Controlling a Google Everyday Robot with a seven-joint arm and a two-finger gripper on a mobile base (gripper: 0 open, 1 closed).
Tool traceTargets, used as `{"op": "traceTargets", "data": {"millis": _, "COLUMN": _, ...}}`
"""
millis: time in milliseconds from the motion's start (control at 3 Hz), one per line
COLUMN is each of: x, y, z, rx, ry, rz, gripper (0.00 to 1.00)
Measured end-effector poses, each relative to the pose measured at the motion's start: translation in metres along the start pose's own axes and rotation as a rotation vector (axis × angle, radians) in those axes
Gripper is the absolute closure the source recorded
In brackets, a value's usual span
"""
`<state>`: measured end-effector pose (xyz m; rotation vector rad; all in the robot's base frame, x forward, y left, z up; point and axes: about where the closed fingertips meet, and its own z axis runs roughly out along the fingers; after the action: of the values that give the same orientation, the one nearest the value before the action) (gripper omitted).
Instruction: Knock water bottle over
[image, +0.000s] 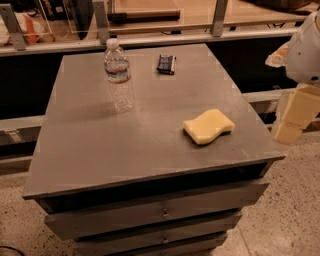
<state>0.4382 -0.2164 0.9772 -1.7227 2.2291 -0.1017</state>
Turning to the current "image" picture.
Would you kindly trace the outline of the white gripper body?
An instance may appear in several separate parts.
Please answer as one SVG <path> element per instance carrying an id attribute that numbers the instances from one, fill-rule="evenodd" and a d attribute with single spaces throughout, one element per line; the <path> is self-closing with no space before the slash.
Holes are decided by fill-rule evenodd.
<path id="1" fill-rule="evenodd" d="M 320 84 L 320 11 L 312 12 L 291 37 L 286 74 L 298 83 Z"/>

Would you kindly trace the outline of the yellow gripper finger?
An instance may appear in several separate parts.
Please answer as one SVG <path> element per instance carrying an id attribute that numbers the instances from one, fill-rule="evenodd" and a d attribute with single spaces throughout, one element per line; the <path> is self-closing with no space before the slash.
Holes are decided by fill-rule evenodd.
<path id="1" fill-rule="evenodd" d="M 293 144 L 319 113 L 320 87 L 299 85 L 289 95 L 274 140 L 285 145 Z"/>
<path id="2" fill-rule="evenodd" d="M 286 65 L 288 46 L 288 42 L 281 45 L 276 51 L 267 57 L 265 64 L 274 68 L 284 67 Z"/>

